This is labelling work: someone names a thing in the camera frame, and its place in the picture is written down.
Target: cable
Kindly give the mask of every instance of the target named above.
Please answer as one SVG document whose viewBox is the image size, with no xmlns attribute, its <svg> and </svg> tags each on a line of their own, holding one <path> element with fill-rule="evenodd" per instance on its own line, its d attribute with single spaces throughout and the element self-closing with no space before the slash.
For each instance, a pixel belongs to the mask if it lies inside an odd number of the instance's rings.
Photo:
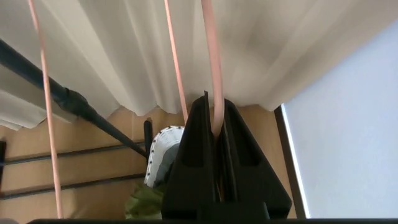
<svg viewBox="0 0 398 224">
<path fill-rule="evenodd" d="M 188 110 L 187 110 L 187 104 L 185 102 L 184 89 L 182 86 L 180 67 L 178 65 L 177 50 L 175 48 L 174 33 L 173 33 L 173 27 L 172 27 L 172 18 L 170 16 L 170 10 L 169 10 L 169 1 L 164 0 L 164 5 L 166 7 L 167 25 L 169 26 L 170 43 L 172 45 L 174 68 L 175 68 L 175 74 L 177 76 L 178 92 L 180 93 L 182 115 L 184 117 L 184 121 L 186 124 L 187 120 L 188 120 Z"/>
<path fill-rule="evenodd" d="M 37 19 L 37 14 L 35 10 L 35 6 L 33 4 L 33 0 L 29 0 L 29 8 L 30 13 L 32 14 L 33 23 L 35 25 L 37 35 L 39 36 L 40 41 L 40 56 L 42 61 L 42 69 L 43 69 L 43 82 L 44 82 L 44 95 L 45 95 L 45 107 L 47 109 L 47 122 L 49 124 L 49 136 L 50 136 L 50 149 L 51 149 L 51 161 L 52 161 L 52 173 L 55 187 L 55 201 L 57 203 L 57 216 L 58 218 L 62 218 L 62 201 L 61 201 L 61 185 L 60 179 L 58 176 L 58 158 L 57 151 L 55 150 L 55 142 L 54 142 L 54 130 L 52 123 L 52 108 L 51 108 L 51 97 L 50 97 L 50 85 L 49 85 L 49 75 L 47 70 L 47 62 L 45 60 L 44 55 L 44 38 L 40 31 L 39 21 Z"/>
<path fill-rule="evenodd" d="M 217 138 L 218 135 L 220 135 L 221 127 L 224 122 L 223 76 L 221 74 L 216 22 L 211 0 L 201 0 L 201 8 L 203 11 L 203 20 L 205 21 L 207 46 L 209 50 L 211 74 L 213 77 L 214 120 L 211 130 L 213 131 L 214 136 Z"/>
</svg>

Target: white curtain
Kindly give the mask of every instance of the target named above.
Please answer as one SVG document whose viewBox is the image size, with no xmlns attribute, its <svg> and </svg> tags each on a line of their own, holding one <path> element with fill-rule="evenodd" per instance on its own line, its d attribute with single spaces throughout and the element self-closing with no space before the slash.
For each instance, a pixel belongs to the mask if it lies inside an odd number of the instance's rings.
<svg viewBox="0 0 398 224">
<path fill-rule="evenodd" d="M 81 93 L 99 114 L 107 117 L 119 106 L 138 115 L 155 106 L 180 111 L 162 0 L 34 2 L 50 76 Z M 398 16 L 396 0 L 213 0 L 213 7 L 225 97 L 267 110 L 291 99 Z M 187 103 L 204 90 L 211 96 L 200 0 L 171 0 L 170 12 Z M 40 67 L 26 0 L 0 1 L 0 38 Z M 43 102 L 42 91 L 0 67 L 0 125 L 34 127 L 45 118 Z"/>
</svg>

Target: wooden floor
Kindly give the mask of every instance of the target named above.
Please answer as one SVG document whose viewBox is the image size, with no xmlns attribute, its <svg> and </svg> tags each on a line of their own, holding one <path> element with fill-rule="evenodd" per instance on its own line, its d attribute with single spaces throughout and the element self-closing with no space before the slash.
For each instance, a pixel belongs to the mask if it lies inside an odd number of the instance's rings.
<svg viewBox="0 0 398 224">
<path fill-rule="evenodd" d="M 239 109 L 246 124 L 261 146 L 264 154 L 291 197 L 284 157 L 273 113 L 259 106 Z M 154 134 L 168 125 L 183 125 L 180 114 L 168 114 L 154 109 L 146 116 L 138 117 L 127 109 L 120 108 L 109 121 L 135 141 L 143 140 L 143 123 L 151 118 Z M 73 124 L 55 120 L 55 144 L 58 152 L 77 151 L 118 144 L 90 123 L 78 119 Z M 47 123 L 34 129 L 13 131 L 0 126 L 0 139 L 7 141 L 7 159 L 49 154 Z M 90 180 L 135 174 L 146 171 L 145 159 L 131 149 L 122 149 L 59 160 L 60 181 L 74 184 Z M 123 219 L 124 203 L 134 191 L 139 180 L 125 180 L 79 189 L 62 191 L 65 218 Z M 35 161 L 6 166 L 2 177 L 1 192 L 44 188 L 52 184 L 51 161 Z M 289 218 L 295 218 L 292 207 Z M 12 218 L 27 223 L 37 218 L 56 218 L 55 194 L 53 192 L 0 201 L 0 218 Z"/>
</svg>

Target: pink cord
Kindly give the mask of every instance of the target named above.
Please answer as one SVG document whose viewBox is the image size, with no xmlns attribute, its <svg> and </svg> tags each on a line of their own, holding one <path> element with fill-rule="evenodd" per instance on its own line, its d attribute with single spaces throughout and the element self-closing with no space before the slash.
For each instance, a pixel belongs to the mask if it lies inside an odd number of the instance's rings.
<svg viewBox="0 0 398 224">
<path fill-rule="evenodd" d="M 169 1 L 164 0 L 164 5 L 166 7 L 167 25 L 169 26 L 170 42 L 172 44 L 174 68 L 175 68 L 175 74 L 177 76 L 178 92 L 180 93 L 182 115 L 184 117 L 185 123 L 187 123 L 187 120 L 188 120 L 187 104 L 185 102 L 185 95 L 184 95 L 184 89 L 182 86 L 180 67 L 178 65 L 177 50 L 175 48 L 174 33 L 173 33 L 173 27 L 172 27 L 172 18 L 170 17 L 170 10 L 169 10 Z"/>
<path fill-rule="evenodd" d="M 214 18 L 211 0 L 201 0 L 201 8 L 203 11 L 203 19 L 205 21 L 207 46 L 209 50 L 211 74 L 213 77 L 214 121 L 211 130 L 213 131 L 214 136 L 217 138 L 221 132 L 221 127 L 224 122 L 223 76 L 221 74 L 216 21 Z"/>
<path fill-rule="evenodd" d="M 47 122 L 49 124 L 49 135 L 50 135 L 50 148 L 51 148 L 51 161 L 53 170 L 53 179 L 55 187 L 55 201 L 57 203 L 57 216 L 62 218 L 62 202 L 61 202 L 61 186 L 60 179 L 58 177 L 58 159 L 57 151 L 55 150 L 54 144 L 54 130 L 52 125 L 52 109 L 51 109 L 51 97 L 50 97 L 50 85 L 49 85 L 49 75 L 47 71 L 47 62 L 45 61 L 44 55 L 44 39 L 40 31 L 39 21 L 37 20 L 35 6 L 32 0 L 29 0 L 30 13 L 32 14 L 33 23 L 35 25 L 37 34 L 40 40 L 40 56 L 42 59 L 43 68 L 43 81 L 44 81 L 44 95 L 45 95 L 45 107 L 47 109 Z"/>
</svg>

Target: curtain fold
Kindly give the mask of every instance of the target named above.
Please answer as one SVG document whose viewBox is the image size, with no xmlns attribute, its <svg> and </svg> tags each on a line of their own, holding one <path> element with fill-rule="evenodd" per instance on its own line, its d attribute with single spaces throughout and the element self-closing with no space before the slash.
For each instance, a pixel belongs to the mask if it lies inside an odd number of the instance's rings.
<svg viewBox="0 0 398 224">
<path fill-rule="evenodd" d="M 187 103 L 204 90 L 211 98 L 200 1 L 169 3 Z M 163 1 L 35 4 L 50 76 L 81 93 L 100 115 L 107 117 L 119 106 L 138 115 L 155 106 L 169 113 L 180 111 Z M 398 15 L 395 0 L 217 0 L 213 7 L 225 97 L 237 105 L 259 104 L 267 110 L 294 97 Z M 0 1 L 0 38 L 40 67 L 39 41 L 25 0 Z M 0 67 L 0 90 L 14 99 L 1 98 L 0 124 L 34 127 L 45 118 L 42 93 L 24 93 L 29 83 L 12 76 L 16 77 Z M 54 113 L 74 119 L 60 110 Z"/>
</svg>

